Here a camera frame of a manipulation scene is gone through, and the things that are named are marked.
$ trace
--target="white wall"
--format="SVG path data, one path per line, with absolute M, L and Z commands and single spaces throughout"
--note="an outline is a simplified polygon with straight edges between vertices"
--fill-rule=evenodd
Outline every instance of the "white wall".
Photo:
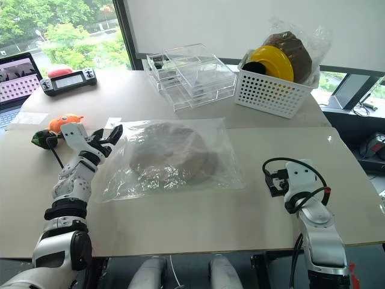
M 139 53 L 205 44 L 242 58 L 269 34 L 276 16 L 312 34 L 333 30 L 324 65 L 385 72 L 385 0 L 125 0 Z

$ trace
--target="orange plush toy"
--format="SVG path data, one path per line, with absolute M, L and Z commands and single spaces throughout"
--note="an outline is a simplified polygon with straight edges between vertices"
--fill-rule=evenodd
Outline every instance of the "orange plush toy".
M 83 118 L 83 116 L 77 116 L 72 113 L 67 113 L 61 117 L 58 117 L 57 119 L 52 119 L 49 122 L 48 130 L 53 131 L 57 134 L 60 133 L 60 127 L 62 125 L 65 125 L 66 123 L 70 122 L 80 122 L 80 120 Z

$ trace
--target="clear plastic bag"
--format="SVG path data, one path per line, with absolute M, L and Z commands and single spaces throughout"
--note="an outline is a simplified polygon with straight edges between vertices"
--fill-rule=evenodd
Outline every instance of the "clear plastic bag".
M 241 188 L 223 119 L 151 120 L 125 131 L 104 166 L 102 201 L 165 191 Z
M 270 22 L 271 35 L 263 44 L 273 45 L 288 56 L 294 70 L 294 82 L 304 85 L 314 83 L 314 77 L 319 77 L 319 65 L 332 43 L 331 30 L 319 26 L 313 35 L 309 36 L 294 24 L 275 17 L 270 19 Z

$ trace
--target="window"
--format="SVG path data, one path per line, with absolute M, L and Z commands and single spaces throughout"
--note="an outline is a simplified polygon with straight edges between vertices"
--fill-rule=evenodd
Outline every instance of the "window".
M 53 64 L 131 69 L 112 0 L 0 0 L 0 57 L 30 52 Z
M 385 77 L 380 78 L 370 89 L 370 95 L 365 100 L 366 104 L 371 104 L 376 110 L 376 115 L 385 115 Z
M 326 106 L 329 104 L 330 96 L 346 75 L 346 73 L 340 72 L 321 71 L 319 76 L 319 86 L 312 91 L 312 96 L 319 105 Z

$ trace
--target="laptop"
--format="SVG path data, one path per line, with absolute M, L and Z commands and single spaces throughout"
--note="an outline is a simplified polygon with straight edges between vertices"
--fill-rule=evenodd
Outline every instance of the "laptop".
M 29 52 L 0 59 L 0 134 L 25 100 L 40 87 L 41 79 Z

